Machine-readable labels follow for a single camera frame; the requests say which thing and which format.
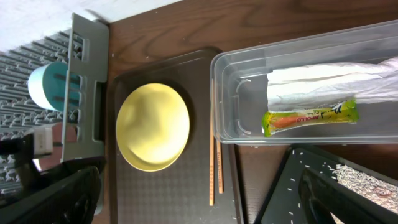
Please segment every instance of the bowl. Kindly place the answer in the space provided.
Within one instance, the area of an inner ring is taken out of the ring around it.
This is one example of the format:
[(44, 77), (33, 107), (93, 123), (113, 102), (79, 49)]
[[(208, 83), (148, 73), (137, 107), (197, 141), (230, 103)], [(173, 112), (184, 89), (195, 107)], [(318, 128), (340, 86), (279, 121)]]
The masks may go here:
[(116, 120), (119, 150), (133, 167), (154, 172), (181, 155), (190, 129), (187, 106), (171, 87), (150, 83), (134, 90)]

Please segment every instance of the wooden chopstick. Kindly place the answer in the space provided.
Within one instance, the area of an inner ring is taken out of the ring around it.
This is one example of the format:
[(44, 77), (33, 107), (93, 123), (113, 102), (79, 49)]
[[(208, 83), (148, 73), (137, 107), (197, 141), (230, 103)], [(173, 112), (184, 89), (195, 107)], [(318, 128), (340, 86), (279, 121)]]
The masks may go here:
[(217, 171), (218, 171), (218, 193), (224, 192), (223, 180), (223, 155), (221, 154), (221, 143), (217, 140)]
[(213, 116), (210, 113), (210, 206), (214, 205), (214, 136)]

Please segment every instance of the wooden table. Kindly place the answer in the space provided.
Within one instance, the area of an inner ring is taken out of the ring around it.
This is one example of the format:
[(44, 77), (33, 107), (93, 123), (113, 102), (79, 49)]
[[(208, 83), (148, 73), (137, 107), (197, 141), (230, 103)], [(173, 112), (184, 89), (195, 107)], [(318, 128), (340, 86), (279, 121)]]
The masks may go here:
[[(108, 83), (147, 62), (204, 46), (229, 51), (394, 19), (396, 0), (184, 0), (110, 24)], [(321, 147), (398, 179), (396, 145)], [(254, 221), (285, 148), (236, 148), (246, 223)], [(93, 223), (110, 222), (108, 173), (105, 191), (103, 212)]]

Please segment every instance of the clear plastic container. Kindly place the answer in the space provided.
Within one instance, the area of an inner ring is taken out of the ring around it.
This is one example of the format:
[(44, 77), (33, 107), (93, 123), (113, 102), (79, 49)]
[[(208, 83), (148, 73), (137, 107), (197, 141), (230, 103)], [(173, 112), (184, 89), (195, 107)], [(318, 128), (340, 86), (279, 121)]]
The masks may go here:
[(217, 55), (211, 63), (215, 137), (223, 143), (398, 142), (398, 102), (360, 104), (357, 124), (321, 124), (264, 137), (267, 73), (278, 68), (330, 63), (379, 63), (398, 55), (398, 21), (261, 45)]

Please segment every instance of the black tray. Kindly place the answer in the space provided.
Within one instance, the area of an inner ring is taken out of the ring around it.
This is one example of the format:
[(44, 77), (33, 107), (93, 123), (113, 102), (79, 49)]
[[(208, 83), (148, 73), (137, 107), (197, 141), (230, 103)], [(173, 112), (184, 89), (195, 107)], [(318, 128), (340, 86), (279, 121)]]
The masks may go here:
[[(197, 50), (117, 76), (108, 89), (108, 149), (111, 223), (241, 223), (241, 200), (233, 145), (222, 145), (224, 193), (209, 206), (210, 63), (221, 51)], [(119, 109), (127, 96), (148, 83), (163, 83), (184, 99), (190, 135), (168, 168), (143, 172), (130, 166), (115, 140)]]
[(379, 180), (398, 186), (398, 181), (392, 178), (347, 161), (315, 146), (293, 144), (287, 149), (280, 163), (278, 173), (254, 223), (290, 223), (291, 220), (293, 220), (293, 223), (307, 223), (302, 206), (299, 208), (300, 195), (298, 189), (305, 165), (315, 171), (322, 171), (322, 174), (327, 177), (336, 177), (335, 174), (332, 174), (333, 171), (330, 170), (328, 165), (335, 168), (337, 164), (345, 164)]

